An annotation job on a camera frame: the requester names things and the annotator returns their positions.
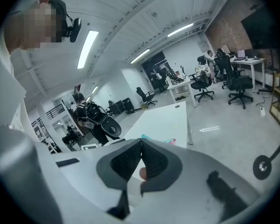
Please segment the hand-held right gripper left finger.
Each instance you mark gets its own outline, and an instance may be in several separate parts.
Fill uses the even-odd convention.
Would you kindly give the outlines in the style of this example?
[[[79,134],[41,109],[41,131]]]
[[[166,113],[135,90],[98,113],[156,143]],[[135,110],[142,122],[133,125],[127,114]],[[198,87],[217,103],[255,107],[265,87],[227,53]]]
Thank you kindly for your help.
[[[141,160],[141,144],[141,139],[128,140],[123,147],[97,162],[97,174],[107,187],[127,189],[127,183]]]

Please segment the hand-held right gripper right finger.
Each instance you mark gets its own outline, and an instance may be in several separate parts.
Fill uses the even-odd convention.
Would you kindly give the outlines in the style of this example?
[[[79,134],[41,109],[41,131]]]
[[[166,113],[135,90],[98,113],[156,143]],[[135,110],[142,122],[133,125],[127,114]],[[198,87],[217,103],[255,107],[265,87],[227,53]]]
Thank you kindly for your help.
[[[142,141],[141,159],[147,175],[147,180],[140,187],[141,194],[166,190],[182,172],[180,158],[152,140]]]

